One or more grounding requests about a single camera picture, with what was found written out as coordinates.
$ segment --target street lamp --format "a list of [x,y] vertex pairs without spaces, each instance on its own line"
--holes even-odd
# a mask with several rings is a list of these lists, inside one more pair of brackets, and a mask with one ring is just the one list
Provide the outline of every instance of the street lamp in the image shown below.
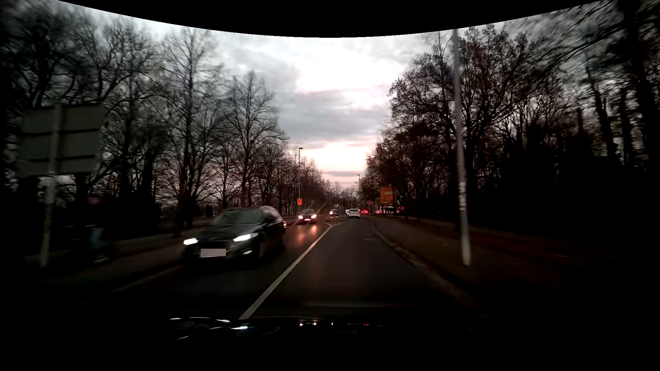
[[302,147],[298,147],[298,198],[300,198],[300,150],[303,149]]
[[454,112],[456,113],[456,167],[458,170],[458,209],[461,216],[461,255],[463,264],[470,266],[470,232],[467,224],[467,201],[465,195],[466,179],[463,169],[465,168],[465,154],[463,153],[463,125],[461,123],[461,60],[459,58],[458,30],[453,29],[453,54],[454,54]]
[[362,184],[360,183],[360,174],[358,174],[358,202],[362,202]]

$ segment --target cloudy sky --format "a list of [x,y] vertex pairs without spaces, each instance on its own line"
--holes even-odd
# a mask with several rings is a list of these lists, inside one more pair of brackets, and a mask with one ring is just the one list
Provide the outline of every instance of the cloudy sky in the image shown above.
[[[125,17],[85,9],[99,20]],[[181,27],[134,19],[155,38]],[[324,178],[343,187],[364,173],[366,155],[389,120],[389,87],[412,56],[430,48],[421,34],[292,38],[212,33],[219,63],[231,73],[255,69],[275,93],[291,151],[303,147],[303,158],[313,159]]]

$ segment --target signpost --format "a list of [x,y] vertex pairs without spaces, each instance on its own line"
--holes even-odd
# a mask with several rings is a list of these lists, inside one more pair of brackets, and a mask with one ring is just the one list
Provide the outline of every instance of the signpost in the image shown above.
[[44,235],[39,265],[48,264],[58,174],[92,172],[98,162],[98,132],[105,118],[99,104],[44,107],[25,111],[17,140],[16,175],[49,176],[44,197]]

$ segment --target pedestrian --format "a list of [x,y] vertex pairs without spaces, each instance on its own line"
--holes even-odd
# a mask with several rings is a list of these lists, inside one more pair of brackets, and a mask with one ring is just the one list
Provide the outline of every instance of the pedestrian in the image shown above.
[[91,195],[88,199],[88,242],[94,264],[109,260],[108,256],[104,253],[106,241],[103,240],[109,217],[106,200],[107,197],[100,197],[96,194]]

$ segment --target white road line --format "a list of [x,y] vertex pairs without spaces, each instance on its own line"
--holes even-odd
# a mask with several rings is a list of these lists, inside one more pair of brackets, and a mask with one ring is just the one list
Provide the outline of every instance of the white road line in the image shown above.
[[341,222],[341,223],[337,223],[337,224],[330,224],[330,223],[324,221],[323,223],[324,223],[324,224],[328,224],[328,225],[330,226],[330,228],[332,228],[333,226],[340,225],[340,224],[344,224],[345,222],[346,222],[346,221],[343,221],[343,222]]
[[160,271],[160,272],[155,273],[155,274],[153,274],[153,275],[151,275],[151,276],[145,277],[145,278],[143,278],[143,279],[139,279],[139,280],[137,280],[137,281],[135,281],[135,282],[133,282],[133,283],[129,283],[128,285],[124,285],[124,286],[122,286],[122,287],[115,288],[113,291],[110,291],[110,292],[124,291],[124,290],[126,290],[126,289],[131,288],[131,287],[134,287],[134,286],[137,286],[137,285],[141,285],[141,284],[143,284],[143,283],[146,283],[146,282],[148,282],[148,281],[151,281],[151,280],[153,280],[153,279],[156,279],[156,278],[158,278],[158,277],[160,277],[160,276],[166,275],[166,274],[168,274],[168,273],[172,273],[172,272],[176,271],[177,269],[180,269],[181,267],[183,267],[183,265],[177,265],[177,266],[175,266],[175,267],[165,269],[164,271]]
[[302,254],[298,257],[298,259],[296,259],[296,261],[294,261],[293,264],[292,264],[289,268],[287,268],[286,271],[284,271],[284,273],[282,273],[282,274],[280,275],[280,277],[277,277],[277,279],[276,279],[273,283],[271,283],[271,286],[269,286],[269,287],[266,289],[266,291],[264,291],[263,294],[261,294],[261,296],[257,299],[257,301],[255,301],[255,302],[254,302],[254,303],[253,303],[253,304],[252,304],[252,305],[251,305],[251,306],[245,311],[245,313],[243,313],[238,319],[239,319],[239,320],[246,320],[246,319],[250,318],[250,316],[252,316],[252,314],[254,314],[254,312],[256,312],[256,310],[259,308],[259,306],[261,305],[261,303],[263,303],[263,301],[266,300],[266,298],[268,297],[268,295],[270,295],[270,294],[271,294],[271,293],[277,288],[277,285],[279,285],[280,282],[282,282],[282,280],[284,280],[284,278],[285,278],[285,277],[291,272],[291,270],[293,270],[293,268],[294,268],[296,265],[298,265],[298,263],[302,260],[302,258],[305,257],[305,255],[307,255],[307,253],[310,252],[310,250],[311,250],[312,248],[314,248],[314,246],[316,246],[317,242],[319,242],[319,241],[323,238],[323,236],[325,236],[325,234],[328,233],[328,231],[330,231],[330,230],[332,229],[332,227],[334,227],[334,226],[331,225],[330,228],[328,228],[327,230],[325,230],[325,232],[324,232],[319,238],[317,238],[316,241],[314,241],[314,243],[312,243],[312,244],[307,248],[307,250],[305,250],[305,252],[302,253]]

